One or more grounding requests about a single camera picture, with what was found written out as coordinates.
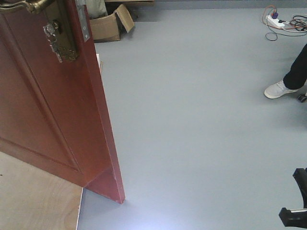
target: person's leg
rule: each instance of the person's leg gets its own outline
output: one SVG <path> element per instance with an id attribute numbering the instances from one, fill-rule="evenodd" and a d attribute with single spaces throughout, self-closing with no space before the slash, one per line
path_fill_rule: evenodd
<path id="1" fill-rule="evenodd" d="M 283 80 L 270 85 L 264 95 L 270 99 L 279 98 L 287 93 L 298 91 L 307 80 L 307 44 L 293 62 Z"/>
<path id="2" fill-rule="evenodd" d="M 307 80 L 307 45 L 297 56 L 289 73 L 283 78 L 284 85 L 290 90 L 301 88 Z"/>

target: black pants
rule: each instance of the black pants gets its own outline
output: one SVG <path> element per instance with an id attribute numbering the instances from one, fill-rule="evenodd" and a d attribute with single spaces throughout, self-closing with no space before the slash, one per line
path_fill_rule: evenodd
<path id="1" fill-rule="evenodd" d="M 284 85 L 290 90 L 301 88 L 307 80 L 307 44 L 291 66 L 290 72 L 283 78 Z"/>

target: floor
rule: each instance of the floor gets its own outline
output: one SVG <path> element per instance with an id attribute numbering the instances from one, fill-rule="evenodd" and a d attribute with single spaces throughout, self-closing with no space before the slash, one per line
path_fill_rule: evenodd
<path id="1" fill-rule="evenodd" d="M 303 207 L 307 89 L 263 91 L 307 37 L 266 40 L 262 12 L 142 11 L 96 44 L 127 199 L 85 190 L 78 230 L 282 230 L 281 208 Z M 279 9 L 294 13 L 306 9 Z"/>
<path id="2" fill-rule="evenodd" d="M 76 230 L 82 191 L 0 152 L 1 230 Z"/>

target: box flap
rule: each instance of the box flap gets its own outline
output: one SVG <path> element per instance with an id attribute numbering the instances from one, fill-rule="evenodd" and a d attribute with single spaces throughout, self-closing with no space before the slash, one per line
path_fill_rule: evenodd
<path id="1" fill-rule="evenodd" d="M 127 32 L 129 32 L 134 27 L 134 22 L 131 15 L 125 5 L 121 4 L 114 13 L 117 14 L 121 23 L 124 25 Z"/>

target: door lock plate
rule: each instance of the door lock plate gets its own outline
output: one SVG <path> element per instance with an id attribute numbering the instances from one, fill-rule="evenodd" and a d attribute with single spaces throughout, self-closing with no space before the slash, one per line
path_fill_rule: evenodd
<path id="1" fill-rule="evenodd" d="M 52 41 L 50 41 L 50 34 L 46 33 L 46 26 L 44 27 L 44 31 L 50 42 L 50 47 L 57 55 L 59 62 L 62 59 L 75 61 L 78 57 L 78 52 L 65 2 L 63 0 L 54 1 L 45 8 L 45 15 L 48 20 L 46 26 L 54 26 L 54 33 L 52 34 L 54 38 L 52 38 Z"/>

